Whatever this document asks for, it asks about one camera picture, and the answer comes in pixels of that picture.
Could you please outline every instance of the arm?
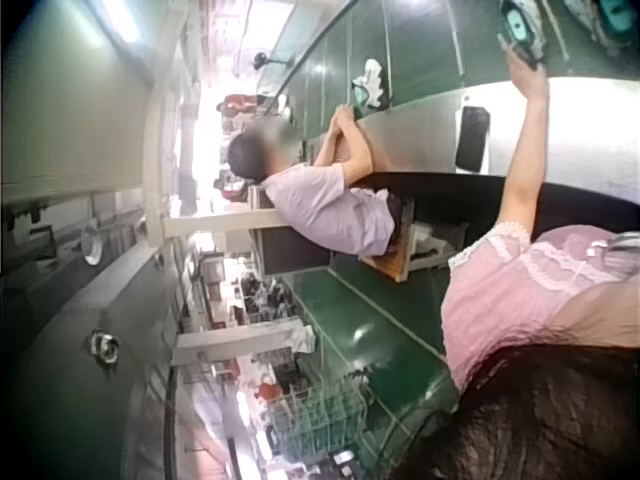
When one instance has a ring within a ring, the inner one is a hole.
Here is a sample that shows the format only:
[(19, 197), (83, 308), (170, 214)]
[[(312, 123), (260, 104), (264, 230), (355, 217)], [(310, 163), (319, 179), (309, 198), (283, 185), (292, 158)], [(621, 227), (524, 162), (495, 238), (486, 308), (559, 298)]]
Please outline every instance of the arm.
[(353, 110), (350, 107), (340, 108), (341, 111), (337, 114), (337, 123), (351, 152), (351, 158), (341, 165), (345, 186), (350, 187), (373, 173), (373, 158), (369, 144), (353, 118)]
[(320, 153), (316, 157), (315, 162), (313, 162), (314, 167), (328, 167), (333, 164), (336, 155), (336, 142), (338, 140), (338, 134), (329, 129), (327, 134), (324, 136), (324, 141), (322, 142), (322, 148), (320, 149)]
[(511, 79), (527, 99), (527, 111), (505, 181), (497, 223), (517, 222), (531, 232), (547, 164), (549, 85), (542, 65), (531, 70), (511, 47), (506, 48), (506, 56)]

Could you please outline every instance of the hand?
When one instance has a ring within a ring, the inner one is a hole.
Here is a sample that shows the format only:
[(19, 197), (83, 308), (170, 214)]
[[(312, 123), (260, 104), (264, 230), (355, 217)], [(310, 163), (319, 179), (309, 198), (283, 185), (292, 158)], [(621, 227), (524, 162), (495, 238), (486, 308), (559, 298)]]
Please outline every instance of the hand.
[(511, 81), (527, 99), (527, 101), (548, 101), (549, 80), (547, 71), (542, 64), (538, 64), (536, 70), (531, 70), (529, 65), (514, 51), (514, 45), (503, 47)]
[(338, 135), (340, 135), (341, 131), (342, 130), (338, 126), (338, 115), (334, 114), (333, 117), (331, 117), (331, 122), (329, 123), (329, 130), (327, 131), (327, 135), (332, 137), (337, 137)]
[(336, 123), (340, 129), (343, 128), (344, 125), (348, 123), (353, 123), (355, 121), (353, 116), (353, 108), (349, 105), (340, 105), (336, 108), (335, 113)]

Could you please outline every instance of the black phone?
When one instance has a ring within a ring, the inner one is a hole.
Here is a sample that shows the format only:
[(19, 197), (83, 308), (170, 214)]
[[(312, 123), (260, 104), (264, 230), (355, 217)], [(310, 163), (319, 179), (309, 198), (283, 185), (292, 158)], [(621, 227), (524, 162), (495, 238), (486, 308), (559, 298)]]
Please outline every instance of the black phone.
[(480, 172), (490, 123), (491, 114), (485, 108), (462, 108), (456, 167), (470, 172)]

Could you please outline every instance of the metal basket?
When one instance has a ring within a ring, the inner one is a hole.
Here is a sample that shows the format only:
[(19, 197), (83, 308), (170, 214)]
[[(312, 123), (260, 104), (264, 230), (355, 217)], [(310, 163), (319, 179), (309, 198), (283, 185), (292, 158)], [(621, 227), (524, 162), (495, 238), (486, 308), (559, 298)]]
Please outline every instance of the metal basket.
[(268, 403), (279, 450), (288, 462), (315, 463), (362, 434), (367, 402), (360, 384), (360, 379), (343, 378)]

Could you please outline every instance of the dark hair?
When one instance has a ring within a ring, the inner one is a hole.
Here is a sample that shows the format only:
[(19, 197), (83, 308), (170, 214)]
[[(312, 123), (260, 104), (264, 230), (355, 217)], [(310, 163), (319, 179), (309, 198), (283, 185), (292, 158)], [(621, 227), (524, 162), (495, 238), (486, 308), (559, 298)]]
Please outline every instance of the dark hair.
[(227, 158), (234, 175), (255, 183), (267, 178), (267, 147), (257, 134), (237, 135), (229, 144)]
[(458, 410), (418, 434), (394, 480), (640, 478), (638, 351), (505, 346), (474, 370)]

